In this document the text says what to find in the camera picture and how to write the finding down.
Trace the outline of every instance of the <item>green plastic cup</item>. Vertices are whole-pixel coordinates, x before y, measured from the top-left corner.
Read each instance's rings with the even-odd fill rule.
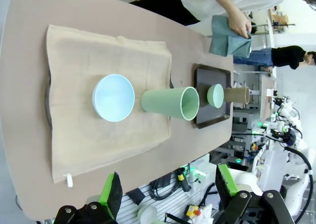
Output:
[[[141,98],[144,111],[193,120],[199,108],[198,92],[193,87],[146,91]]]

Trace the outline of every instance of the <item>black shirt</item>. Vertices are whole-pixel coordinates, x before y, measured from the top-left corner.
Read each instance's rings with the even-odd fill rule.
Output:
[[[281,67],[289,65],[292,69],[297,69],[300,62],[304,61],[306,51],[297,45],[272,48],[271,57],[274,66]]]

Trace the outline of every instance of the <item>burlap cloth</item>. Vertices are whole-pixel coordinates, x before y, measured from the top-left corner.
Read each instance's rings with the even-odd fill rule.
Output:
[[[164,42],[128,40],[50,25],[47,54],[51,73],[54,182],[145,152],[170,137],[169,118],[144,112],[146,90],[169,88],[171,54]],[[132,83],[135,105],[123,121],[99,117],[92,104],[97,82],[121,74]]]

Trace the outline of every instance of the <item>teal towel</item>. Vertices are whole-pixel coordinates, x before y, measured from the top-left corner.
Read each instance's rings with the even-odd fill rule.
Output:
[[[212,18],[212,42],[209,53],[228,56],[237,55],[248,58],[251,51],[251,35],[246,39],[229,27],[228,17],[214,15]]]

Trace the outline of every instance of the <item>dark tray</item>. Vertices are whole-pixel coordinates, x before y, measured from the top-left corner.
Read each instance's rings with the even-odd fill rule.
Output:
[[[198,129],[216,124],[229,119],[231,115],[231,103],[225,102],[221,108],[215,108],[207,102],[207,91],[210,86],[221,84],[223,88],[231,86],[231,72],[206,65],[195,65],[194,87],[199,95],[199,110],[194,118]]]

